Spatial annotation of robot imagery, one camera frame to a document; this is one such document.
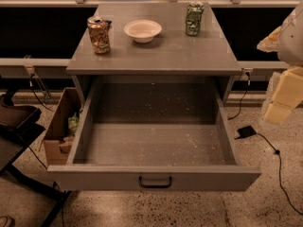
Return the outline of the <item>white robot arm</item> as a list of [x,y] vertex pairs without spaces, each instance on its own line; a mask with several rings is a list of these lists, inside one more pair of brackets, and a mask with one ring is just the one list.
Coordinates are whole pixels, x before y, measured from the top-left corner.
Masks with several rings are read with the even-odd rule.
[[259,124],[273,129],[283,124],[292,110],[303,101],[303,3],[300,3],[257,49],[276,52],[289,65],[282,73],[274,72],[262,104]]

